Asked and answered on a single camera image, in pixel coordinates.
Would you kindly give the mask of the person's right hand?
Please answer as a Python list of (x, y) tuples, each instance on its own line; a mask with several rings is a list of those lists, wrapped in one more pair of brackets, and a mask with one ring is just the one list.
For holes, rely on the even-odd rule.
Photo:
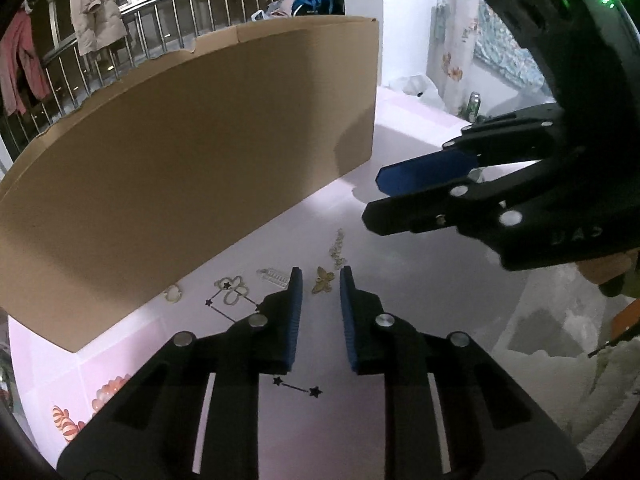
[(639, 298), (639, 249), (576, 263), (577, 269), (604, 296)]

